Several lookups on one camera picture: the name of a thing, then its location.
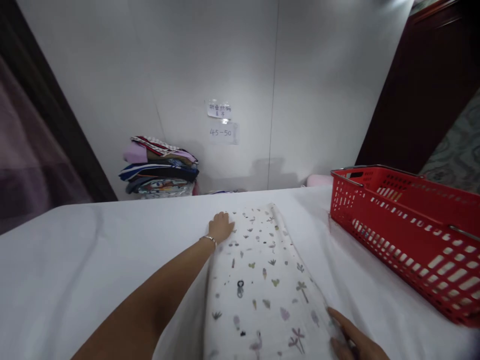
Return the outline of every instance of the shopping basket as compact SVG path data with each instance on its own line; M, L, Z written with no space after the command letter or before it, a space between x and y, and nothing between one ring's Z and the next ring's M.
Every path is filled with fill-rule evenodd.
M331 174L332 219L449 320L480 327L480 195L382 165Z

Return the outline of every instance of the folded clothing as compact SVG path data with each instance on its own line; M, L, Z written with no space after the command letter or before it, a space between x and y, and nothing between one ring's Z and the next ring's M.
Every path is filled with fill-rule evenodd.
M157 155L156 153L151 152L146 147L144 147L144 149L146 150L146 158L147 158L147 161L143 161L144 163L152 162L152 161L155 161L155 160L162 160L162 159L177 159L177 160L180 160L182 163L184 163L185 165L187 165L189 167L191 167L193 164L196 164L196 163L190 161L190 159L188 159L184 156L175 155L175 153L160 156L160 155Z
M192 196L194 194L195 185L189 182L178 191L159 191L159 192L145 192L141 194L141 199L161 199L161 198L179 198L185 196Z
M139 192L139 187L142 184L148 183L152 181L152 178L149 176L136 176L135 179L132 179L128 185L126 186L125 192L127 194L131 193L138 193Z
M123 152L123 160L130 164L147 163L147 148L138 142L130 142L126 150Z
M188 151L176 146L168 145L166 142L160 141L157 138L150 136L132 136L130 139L160 157L175 154L187 158L192 163L198 163L198 160Z
M139 143L150 151L160 156L174 153L180 150L179 147L168 145L166 142L160 141L155 137L150 136L132 136L130 140Z
M194 182L199 174L196 168L180 167L170 163L139 163L131 164L120 171L118 175L123 181L133 181L135 176L155 178L178 178Z
M138 192L140 194L177 192L182 191L187 184L189 184L189 182L183 179L157 178L143 183L138 187Z

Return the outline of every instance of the pink cloth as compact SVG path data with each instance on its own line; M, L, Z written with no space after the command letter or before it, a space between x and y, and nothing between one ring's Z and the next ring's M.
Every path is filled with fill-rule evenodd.
M178 156L182 156L184 158L187 158L188 160L190 160L192 163L196 163L198 162L196 158L193 157L192 154L190 154L189 152L186 152L186 151L182 151L182 150L177 150L173 153L174 155L178 155Z
M123 159L130 164L148 163L147 148L132 141L123 152Z
M310 175L306 179L306 186L307 188L315 187L315 186L322 186L322 185L330 185L334 183L334 178L331 175Z

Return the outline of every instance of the paper sign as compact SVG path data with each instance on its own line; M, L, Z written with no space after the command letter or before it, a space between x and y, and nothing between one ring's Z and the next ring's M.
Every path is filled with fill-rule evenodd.
M212 121L208 137L211 143L224 145L238 145L240 139L240 127L236 122L226 124Z
M207 106L207 114L213 118L231 119L232 107L227 103L217 103L211 100Z

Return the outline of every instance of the wrist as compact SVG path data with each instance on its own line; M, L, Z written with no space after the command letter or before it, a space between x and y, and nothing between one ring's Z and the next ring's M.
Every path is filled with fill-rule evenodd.
M208 245L212 248L213 251L215 251L218 245L217 239L215 239L215 237L213 237L209 233L207 235L202 236L198 241L208 243Z

